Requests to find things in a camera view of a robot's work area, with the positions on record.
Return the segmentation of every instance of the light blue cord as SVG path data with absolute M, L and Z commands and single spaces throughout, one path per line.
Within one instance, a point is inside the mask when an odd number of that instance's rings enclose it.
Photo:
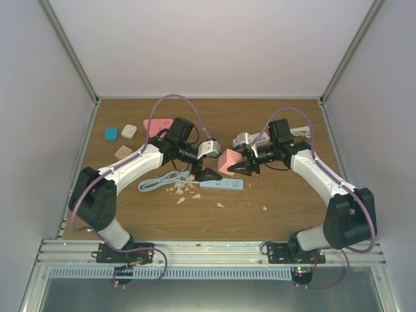
M 189 171 L 171 171 L 168 174 L 165 174 L 162 177 L 157 177 L 155 179 L 148 179 L 140 182 L 138 184 L 138 190 L 141 192 L 150 192 L 151 190 L 155 190 L 159 187 L 170 183 L 176 183 L 178 181 L 183 181 L 184 183 L 195 183 L 198 184 L 197 181 L 185 181 L 182 178 L 186 178 L 189 176 Z

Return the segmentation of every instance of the power strip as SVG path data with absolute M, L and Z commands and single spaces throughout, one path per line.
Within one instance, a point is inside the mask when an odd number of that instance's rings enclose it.
M 209 190 L 244 190 L 244 181 L 242 179 L 223 178 L 222 180 L 212 180 L 200 182 L 200 188 Z

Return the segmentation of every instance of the wooden tabletop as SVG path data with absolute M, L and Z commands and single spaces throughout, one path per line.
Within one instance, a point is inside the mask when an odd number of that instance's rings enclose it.
M 86 151 L 83 168 L 98 169 L 114 163 L 114 153 L 121 145 L 138 149 L 144 141 L 143 120 L 148 119 L 154 99 L 108 99 L 101 102 Z M 276 99 L 194 99 L 209 132 L 221 143 L 222 150 L 231 148 L 232 140 L 241 132 L 257 133 L 270 115 L 280 107 L 296 107 L 310 118 L 315 132 L 316 151 L 328 166 L 338 172 L 335 155 L 318 103 L 313 100 Z M 184 117 L 201 130 L 194 111 L 179 99 L 159 105 L 154 118 Z M 287 118 L 290 127 L 306 125 L 303 117 L 285 111 L 274 120 Z M 133 139 L 119 136 L 115 142 L 104 140 L 108 127 L 119 131 L 126 124 L 137 126 Z M 283 167 L 281 163 L 270 164 Z M 217 170 L 217 160 L 207 159 L 204 166 Z M 137 185 L 144 179 L 160 177 L 172 171 L 167 164 L 147 173 L 126 187 L 117 198 L 116 217 L 136 239 L 145 240 L 287 240 L 289 234 L 322 224 L 326 206 L 306 181 L 291 170 L 279 172 L 261 166 L 261 174 L 234 177 L 244 180 L 244 191 L 228 192 L 190 188 L 182 195 L 161 187 L 139 192 Z M 193 199 L 196 194 L 201 198 Z M 180 198 L 185 201 L 177 204 Z M 65 239 L 94 239 L 91 233 L 73 233 L 67 224 Z

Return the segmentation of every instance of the pink block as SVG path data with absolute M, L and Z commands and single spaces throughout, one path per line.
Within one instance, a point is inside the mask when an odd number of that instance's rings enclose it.
M 239 152 L 227 149 L 218 158 L 218 171 L 229 176 L 234 176 L 235 172 L 229 172 L 227 169 L 233 164 L 241 162 L 241 160 L 242 156 Z
M 154 137 L 157 133 L 163 129 L 170 129 L 170 126 L 173 124 L 173 119 L 152 119 L 150 123 L 150 132 L 149 137 Z M 149 120 L 143 120 L 144 129 L 148 129 Z

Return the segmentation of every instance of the gray floor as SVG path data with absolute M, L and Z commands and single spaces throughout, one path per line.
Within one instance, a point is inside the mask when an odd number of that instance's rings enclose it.
M 313 283 L 336 281 L 343 270 L 318 268 Z M 144 283 L 136 280 L 132 283 Z M 134 311 L 382 311 L 371 271 L 355 268 L 334 289 L 297 289 L 288 281 L 162 280 L 145 289 L 115 289 L 107 279 L 52 279 L 43 312 Z

